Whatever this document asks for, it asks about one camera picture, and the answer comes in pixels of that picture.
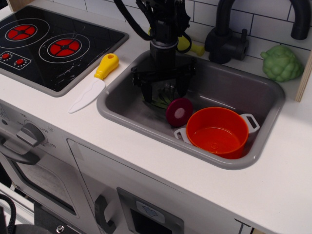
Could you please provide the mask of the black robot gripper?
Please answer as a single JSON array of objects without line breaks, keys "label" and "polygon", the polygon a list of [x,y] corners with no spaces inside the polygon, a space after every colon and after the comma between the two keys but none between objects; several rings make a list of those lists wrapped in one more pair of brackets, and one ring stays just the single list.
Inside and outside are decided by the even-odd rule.
[{"label": "black robot gripper", "polygon": [[190,80],[195,75],[196,58],[177,54],[176,46],[160,46],[151,41],[147,58],[131,69],[133,84],[141,87],[146,102],[152,102],[151,83],[170,79],[176,80],[179,96],[186,95]]}]

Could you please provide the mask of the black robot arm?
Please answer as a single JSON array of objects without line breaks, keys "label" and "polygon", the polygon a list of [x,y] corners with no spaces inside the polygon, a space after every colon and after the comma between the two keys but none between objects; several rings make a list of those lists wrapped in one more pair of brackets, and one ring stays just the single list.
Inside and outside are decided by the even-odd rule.
[{"label": "black robot arm", "polygon": [[175,80],[177,93],[186,94],[190,80],[195,75],[196,59],[186,57],[178,50],[179,37],[185,35],[190,17],[182,0],[138,0],[137,6],[150,25],[146,33],[120,0],[115,5],[132,29],[150,43],[147,58],[131,69],[133,84],[140,87],[146,102],[152,102],[152,84]]}]

